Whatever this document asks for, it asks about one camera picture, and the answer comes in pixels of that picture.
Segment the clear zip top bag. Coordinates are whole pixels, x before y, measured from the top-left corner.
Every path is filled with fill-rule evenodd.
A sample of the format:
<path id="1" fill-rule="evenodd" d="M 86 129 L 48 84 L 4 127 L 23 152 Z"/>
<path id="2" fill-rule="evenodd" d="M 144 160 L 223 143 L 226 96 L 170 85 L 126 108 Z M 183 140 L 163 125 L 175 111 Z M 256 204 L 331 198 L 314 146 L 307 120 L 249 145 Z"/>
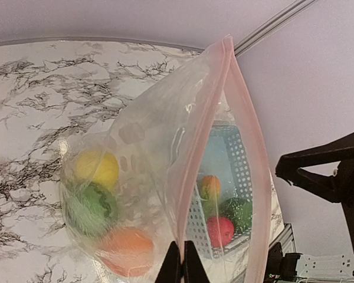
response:
<path id="1" fill-rule="evenodd" d="M 196 178 L 213 125 L 238 128 L 247 154 L 253 192 L 250 239 L 217 259 L 197 250 L 210 282 L 262 282 L 271 226 L 271 177 L 263 135 L 238 66 L 231 36 L 148 88 L 125 107 L 112 126 L 77 141 L 63 158 L 60 197 L 71 239 L 93 262 L 100 282 L 155 282 L 171 242 L 183 262 L 188 214 Z M 85 151 L 113 154 L 119 177 L 108 190 L 117 200 L 117 222 L 102 236 L 77 233 L 67 223 L 67 195 L 94 183 L 79 179 L 74 163 Z M 97 257 L 113 230 L 135 227 L 154 244 L 154 261 L 140 277 L 115 274 Z"/>

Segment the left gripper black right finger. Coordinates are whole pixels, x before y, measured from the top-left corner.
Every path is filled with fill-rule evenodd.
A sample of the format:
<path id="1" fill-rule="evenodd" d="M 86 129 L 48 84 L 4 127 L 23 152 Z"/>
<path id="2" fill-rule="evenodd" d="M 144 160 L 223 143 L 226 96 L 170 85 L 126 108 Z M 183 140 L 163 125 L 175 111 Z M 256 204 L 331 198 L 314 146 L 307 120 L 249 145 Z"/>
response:
<path id="1" fill-rule="evenodd" d="M 182 278 L 184 283 L 210 283 L 196 247 L 192 241 L 185 241 Z"/>

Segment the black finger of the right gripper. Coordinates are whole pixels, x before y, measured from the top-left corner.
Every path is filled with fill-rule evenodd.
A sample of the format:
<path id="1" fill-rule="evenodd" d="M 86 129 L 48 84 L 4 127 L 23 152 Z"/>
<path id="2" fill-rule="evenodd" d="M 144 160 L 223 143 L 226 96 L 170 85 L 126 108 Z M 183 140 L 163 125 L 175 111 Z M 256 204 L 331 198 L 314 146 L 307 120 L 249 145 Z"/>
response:
<path id="1" fill-rule="evenodd" d="M 335 162 L 335 175 L 305 169 Z M 349 200 L 354 196 L 354 132 L 322 146 L 281 156 L 276 176 L 332 203 Z"/>

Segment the yellow toy lemon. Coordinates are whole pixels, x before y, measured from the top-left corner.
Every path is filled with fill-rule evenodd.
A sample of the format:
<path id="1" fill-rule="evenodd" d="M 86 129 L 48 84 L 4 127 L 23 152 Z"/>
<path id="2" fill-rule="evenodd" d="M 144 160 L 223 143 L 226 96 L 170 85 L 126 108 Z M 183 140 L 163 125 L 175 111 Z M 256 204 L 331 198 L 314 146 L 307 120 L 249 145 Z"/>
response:
<path id="1" fill-rule="evenodd" d="M 74 171 L 77 178 L 88 180 L 91 176 L 92 182 L 111 190 L 119 177 L 119 164 L 113 154 L 91 150 L 78 156 L 74 163 Z"/>

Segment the green toy cabbage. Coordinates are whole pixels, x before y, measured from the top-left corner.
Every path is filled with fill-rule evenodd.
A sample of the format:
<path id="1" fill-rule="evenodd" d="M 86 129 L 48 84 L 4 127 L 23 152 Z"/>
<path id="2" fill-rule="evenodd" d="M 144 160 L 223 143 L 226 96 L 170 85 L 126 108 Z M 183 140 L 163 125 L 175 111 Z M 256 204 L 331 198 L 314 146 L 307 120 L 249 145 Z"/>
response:
<path id="1" fill-rule="evenodd" d="M 96 183 L 72 191 L 66 196 L 64 207 L 68 225 L 85 236 L 102 236 L 119 217 L 116 198 Z"/>

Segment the orange toy orange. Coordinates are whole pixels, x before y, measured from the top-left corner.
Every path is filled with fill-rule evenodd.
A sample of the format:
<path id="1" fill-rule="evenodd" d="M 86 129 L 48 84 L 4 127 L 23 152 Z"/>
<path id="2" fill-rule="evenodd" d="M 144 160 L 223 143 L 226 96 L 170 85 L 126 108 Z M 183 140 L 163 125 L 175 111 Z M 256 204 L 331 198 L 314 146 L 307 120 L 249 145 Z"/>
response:
<path id="1" fill-rule="evenodd" d="M 103 239 L 96 255 L 115 274 L 140 277 L 153 265 L 154 244 L 144 231 L 124 227 L 111 231 Z"/>

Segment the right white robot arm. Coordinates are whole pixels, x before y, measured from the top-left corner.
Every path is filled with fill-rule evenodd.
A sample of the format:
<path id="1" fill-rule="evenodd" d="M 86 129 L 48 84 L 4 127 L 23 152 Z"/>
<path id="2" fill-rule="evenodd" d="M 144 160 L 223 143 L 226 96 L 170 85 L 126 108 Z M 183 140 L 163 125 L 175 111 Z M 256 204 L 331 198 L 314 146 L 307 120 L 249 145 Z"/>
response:
<path id="1" fill-rule="evenodd" d="M 276 176 L 342 206 L 354 253 L 354 133 L 331 143 L 285 154 Z M 351 282 L 354 260 L 342 256 L 283 253 L 276 242 L 269 251 L 265 278 L 271 282 Z"/>

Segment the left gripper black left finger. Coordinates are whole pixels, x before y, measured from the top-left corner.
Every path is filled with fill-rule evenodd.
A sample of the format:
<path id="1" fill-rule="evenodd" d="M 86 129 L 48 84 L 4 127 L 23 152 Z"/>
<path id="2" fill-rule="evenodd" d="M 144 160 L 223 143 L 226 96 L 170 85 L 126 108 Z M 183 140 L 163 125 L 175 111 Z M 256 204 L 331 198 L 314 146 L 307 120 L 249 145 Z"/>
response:
<path id="1" fill-rule="evenodd" d="M 175 241 L 169 245 L 155 283 L 181 283 L 183 276 L 179 248 Z"/>

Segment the grey plastic basket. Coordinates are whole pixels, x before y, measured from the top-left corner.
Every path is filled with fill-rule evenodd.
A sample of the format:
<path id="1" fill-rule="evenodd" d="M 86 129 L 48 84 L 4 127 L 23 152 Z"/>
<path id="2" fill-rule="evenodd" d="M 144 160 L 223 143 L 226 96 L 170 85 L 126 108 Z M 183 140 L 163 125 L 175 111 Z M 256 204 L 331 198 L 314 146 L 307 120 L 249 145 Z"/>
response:
<path id="1" fill-rule="evenodd" d="M 250 239 L 251 228 L 241 234 L 234 231 L 232 241 L 224 247 L 213 248 L 211 246 L 207 228 L 209 218 L 205 219 L 198 190 L 201 180 L 208 175 L 214 175 L 220 181 L 219 205 L 230 198 L 253 202 L 250 167 L 240 132 L 236 126 L 213 125 L 196 178 L 186 226 L 186 235 L 194 242 L 198 252 L 204 258 L 217 259 L 247 242 Z M 219 205 L 216 214 L 218 216 L 220 216 Z"/>

